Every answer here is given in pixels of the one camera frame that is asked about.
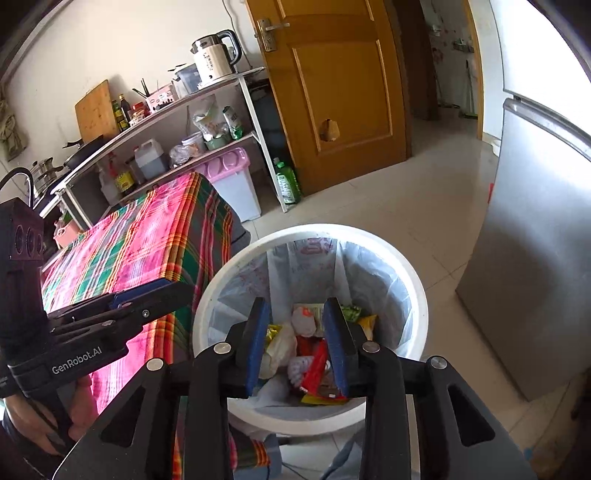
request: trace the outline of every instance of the pink lid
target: pink lid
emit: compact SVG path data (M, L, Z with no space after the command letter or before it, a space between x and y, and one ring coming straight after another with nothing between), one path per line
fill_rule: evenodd
M225 179L233 173L238 173L251 164L246 151L241 148L234 148L219 157L199 165L195 170L207 178L211 183Z

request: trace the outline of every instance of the doorway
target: doorway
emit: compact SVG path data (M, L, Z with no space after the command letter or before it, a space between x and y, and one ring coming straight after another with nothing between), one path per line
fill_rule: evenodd
M482 67L468 0L391 1L400 25L413 117L471 119L482 138Z

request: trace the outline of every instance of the yellow snack wrapper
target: yellow snack wrapper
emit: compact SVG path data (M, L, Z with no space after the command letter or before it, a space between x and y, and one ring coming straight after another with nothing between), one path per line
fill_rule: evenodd
M282 326L283 325L268 325L267 326L267 336L265 337L265 350L267 350L267 347L272 342L272 340L275 338L275 335L277 335L281 331Z
M357 323L361 325L368 340L374 339L374 326L377 318L377 315L369 315L368 317L363 317L362 319L357 320Z
M324 398L310 395L304 395L301 402L306 405L344 405L349 401L348 398Z

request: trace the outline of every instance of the frying pan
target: frying pan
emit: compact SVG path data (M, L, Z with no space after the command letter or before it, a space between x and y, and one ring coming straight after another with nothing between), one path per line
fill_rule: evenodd
M76 143L68 143L63 148L69 148L73 147L74 145L80 145L81 141L82 140ZM86 145L81 145L79 150L64 162L64 165L68 167L70 170L74 170L78 165L84 162L88 157L90 157L94 152L96 152L105 144L106 140L103 135L96 137L92 142L88 142Z

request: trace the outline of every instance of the silver refrigerator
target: silver refrigerator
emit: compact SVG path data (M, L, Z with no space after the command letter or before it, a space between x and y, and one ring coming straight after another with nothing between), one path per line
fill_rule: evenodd
M591 83L527 0L491 5L513 98L457 293L532 400L591 366Z

